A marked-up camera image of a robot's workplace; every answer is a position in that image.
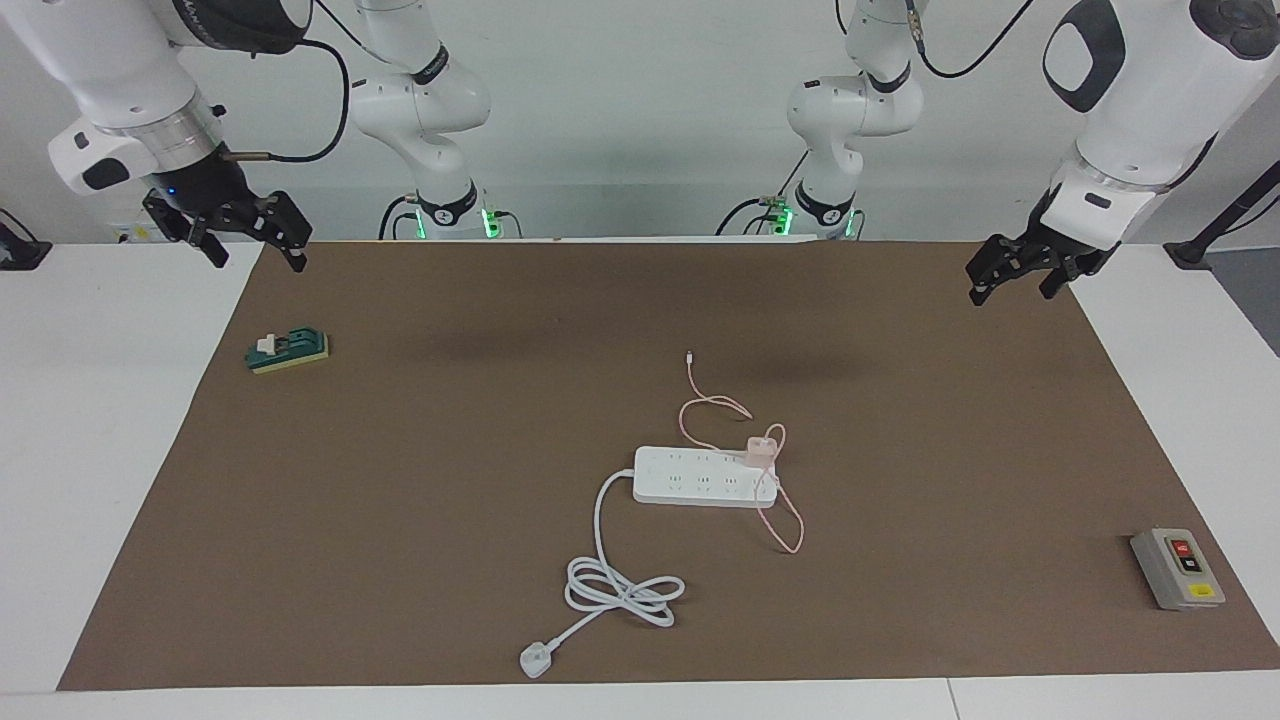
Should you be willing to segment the brown table mat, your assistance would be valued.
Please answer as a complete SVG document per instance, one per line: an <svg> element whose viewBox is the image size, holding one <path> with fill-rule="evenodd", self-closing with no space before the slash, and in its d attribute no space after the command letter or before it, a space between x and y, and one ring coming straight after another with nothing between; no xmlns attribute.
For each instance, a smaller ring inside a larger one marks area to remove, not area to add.
<svg viewBox="0 0 1280 720"><path fill-rule="evenodd" d="M966 297L965 243L325 243L259 260L91 612L64 691L520 682L575 623L602 482L677 445L684 357L780 421L806 520L614 486L605 550L676 575L549 682L795 682L1280 667L1076 300ZM257 338L326 359L255 375ZM1226 596L1160 609L1129 539L1189 529Z"/></svg>

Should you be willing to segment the black clamp object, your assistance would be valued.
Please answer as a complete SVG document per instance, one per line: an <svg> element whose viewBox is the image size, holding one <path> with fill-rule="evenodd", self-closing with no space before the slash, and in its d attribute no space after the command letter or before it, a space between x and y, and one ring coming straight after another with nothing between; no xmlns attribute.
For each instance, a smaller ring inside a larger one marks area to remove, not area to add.
<svg viewBox="0 0 1280 720"><path fill-rule="evenodd" d="M51 242L37 238L26 223L0 206L0 270L33 270L51 250Z"/></svg>

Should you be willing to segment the white power strip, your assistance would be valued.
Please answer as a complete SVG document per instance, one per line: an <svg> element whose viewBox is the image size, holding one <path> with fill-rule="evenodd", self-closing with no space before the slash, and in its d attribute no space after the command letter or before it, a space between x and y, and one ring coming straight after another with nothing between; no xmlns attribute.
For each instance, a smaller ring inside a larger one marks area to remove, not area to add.
<svg viewBox="0 0 1280 720"><path fill-rule="evenodd" d="M632 497L640 503L771 509L780 497L771 471L742 450L643 446L634 456Z"/></svg>

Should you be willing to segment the green knife switch block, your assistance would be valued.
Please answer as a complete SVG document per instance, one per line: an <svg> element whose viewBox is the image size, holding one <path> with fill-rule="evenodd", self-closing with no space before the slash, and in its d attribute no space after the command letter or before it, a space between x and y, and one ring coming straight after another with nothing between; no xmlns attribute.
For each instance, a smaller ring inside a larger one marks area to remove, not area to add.
<svg viewBox="0 0 1280 720"><path fill-rule="evenodd" d="M244 365L255 375L261 375L315 363L329 355L329 336L312 327L301 327L284 334L268 333L257 338L244 355Z"/></svg>

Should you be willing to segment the black stand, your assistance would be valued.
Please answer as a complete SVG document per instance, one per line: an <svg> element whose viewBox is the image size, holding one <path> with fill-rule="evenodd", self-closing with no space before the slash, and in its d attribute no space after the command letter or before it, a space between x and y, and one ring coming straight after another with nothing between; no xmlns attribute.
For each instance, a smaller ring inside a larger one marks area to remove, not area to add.
<svg viewBox="0 0 1280 720"><path fill-rule="evenodd" d="M1174 265L1189 272L1207 272L1204 260L1208 250L1226 234L1242 231L1263 218L1280 204L1280 159L1270 165L1242 193L1239 193L1215 219L1193 238L1164 243Z"/></svg>

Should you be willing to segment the grey on-off switch box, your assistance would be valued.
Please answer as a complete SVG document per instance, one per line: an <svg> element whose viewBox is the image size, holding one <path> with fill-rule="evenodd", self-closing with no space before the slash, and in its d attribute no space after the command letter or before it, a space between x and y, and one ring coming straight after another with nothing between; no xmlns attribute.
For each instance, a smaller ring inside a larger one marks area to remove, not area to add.
<svg viewBox="0 0 1280 720"><path fill-rule="evenodd" d="M1226 602L1222 587L1189 529L1152 528L1133 536L1129 544L1160 609L1189 611Z"/></svg>

